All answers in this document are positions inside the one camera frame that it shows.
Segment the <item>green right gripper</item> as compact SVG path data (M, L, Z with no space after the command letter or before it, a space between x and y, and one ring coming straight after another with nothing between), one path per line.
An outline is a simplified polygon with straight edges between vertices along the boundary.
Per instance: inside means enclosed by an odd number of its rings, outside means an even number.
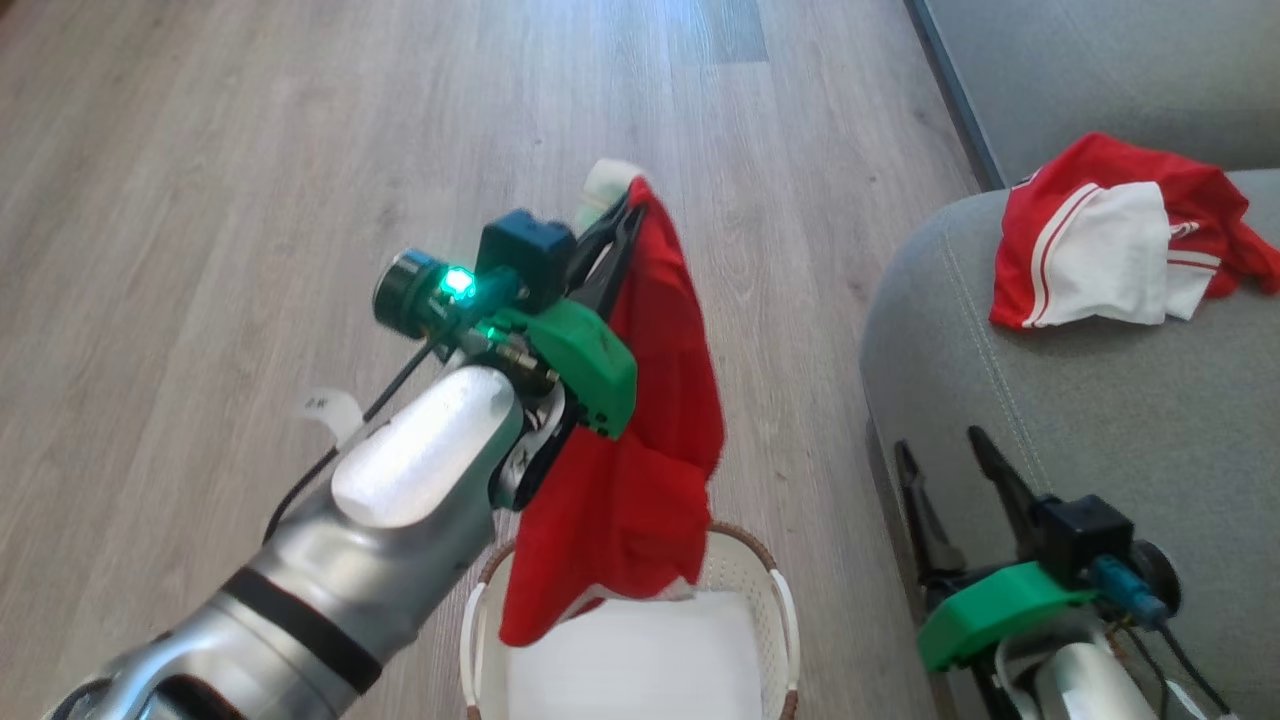
M1092 603L1098 591L1078 583L1068 587L1036 560L1041 528L1039 500L982 427L968 427L966 437L982 474L993 484L1015 539L1010 565L968 585L931 610L916 637L928 673L966 667L1001 641L1029 632L1069 609ZM960 577L964 553L950 543L933 509L920 470L906 441L893 446L902 510L919 582Z

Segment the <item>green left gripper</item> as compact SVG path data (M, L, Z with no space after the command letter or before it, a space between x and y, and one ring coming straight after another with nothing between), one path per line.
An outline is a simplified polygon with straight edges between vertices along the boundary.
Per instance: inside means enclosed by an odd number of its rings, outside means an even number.
M507 375L518 395L566 392L568 420L618 439L632 419L637 364L608 322L627 278L646 210L618 197L577 236L566 290L534 311L532 291L515 268L444 263L416 249L401 252L372 293L379 324L454 351ZM576 297L584 297L581 304Z

